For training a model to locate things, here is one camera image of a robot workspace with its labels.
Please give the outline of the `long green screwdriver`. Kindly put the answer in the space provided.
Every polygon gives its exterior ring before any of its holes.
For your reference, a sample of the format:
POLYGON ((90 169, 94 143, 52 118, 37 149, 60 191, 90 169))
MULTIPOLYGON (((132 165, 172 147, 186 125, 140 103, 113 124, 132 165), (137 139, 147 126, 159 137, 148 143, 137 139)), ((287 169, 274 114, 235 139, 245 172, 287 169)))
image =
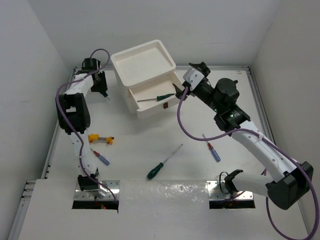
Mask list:
POLYGON ((149 171, 149 173, 146 176, 147 180, 152 180, 159 171, 164 167, 164 164, 183 146, 183 144, 180 144, 163 162, 160 162, 156 167, 154 167, 152 170, 149 171))

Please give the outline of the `small stubby green screwdriver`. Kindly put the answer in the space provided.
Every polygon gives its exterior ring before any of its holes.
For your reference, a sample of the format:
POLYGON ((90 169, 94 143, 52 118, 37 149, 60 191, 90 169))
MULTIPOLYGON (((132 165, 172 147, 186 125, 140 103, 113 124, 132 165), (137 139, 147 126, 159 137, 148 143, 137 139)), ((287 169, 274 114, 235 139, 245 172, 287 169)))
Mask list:
POLYGON ((104 98, 106 98, 106 99, 110 100, 109 95, 108 95, 108 93, 107 93, 107 92, 102 91, 100 94, 101 94, 104 98))

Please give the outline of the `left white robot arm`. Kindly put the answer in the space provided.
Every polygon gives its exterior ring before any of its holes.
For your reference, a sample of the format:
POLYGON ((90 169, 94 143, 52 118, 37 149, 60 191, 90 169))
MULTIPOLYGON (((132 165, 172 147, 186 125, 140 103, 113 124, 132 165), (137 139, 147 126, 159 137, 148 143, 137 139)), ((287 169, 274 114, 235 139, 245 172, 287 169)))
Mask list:
POLYGON ((59 126, 69 136, 78 158, 79 188, 82 192, 93 195, 99 192, 101 183, 97 164, 91 157, 88 139, 91 116, 86 95, 89 91, 108 97, 105 72, 101 70, 101 62, 93 57, 83 60, 81 69, 70 82, 70 87, 64 93, 57 91, 55 102, 59 126))

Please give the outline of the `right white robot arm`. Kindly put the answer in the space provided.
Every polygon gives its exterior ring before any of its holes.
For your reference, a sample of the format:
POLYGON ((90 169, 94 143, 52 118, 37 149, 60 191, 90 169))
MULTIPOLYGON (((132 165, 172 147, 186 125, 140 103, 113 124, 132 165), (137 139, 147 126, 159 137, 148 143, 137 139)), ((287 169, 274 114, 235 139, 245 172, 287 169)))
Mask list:
POLYGON ((226 136, 243 145, 269 172, 269 176, 252 175, 236 169, 224 178, 220 190, 233 197, 249 191, 269 198, 278 208, 288 210, 310 190, 313 167, 285 156, 257 128, 236 101, 240 95, 237 80, 221 78, 215 87, 208 80, 210 69, 204 62, 191 63, 183 75, 183 88, 175 87, 176 97, 197 97, 214 111, 214 121, 226 136))

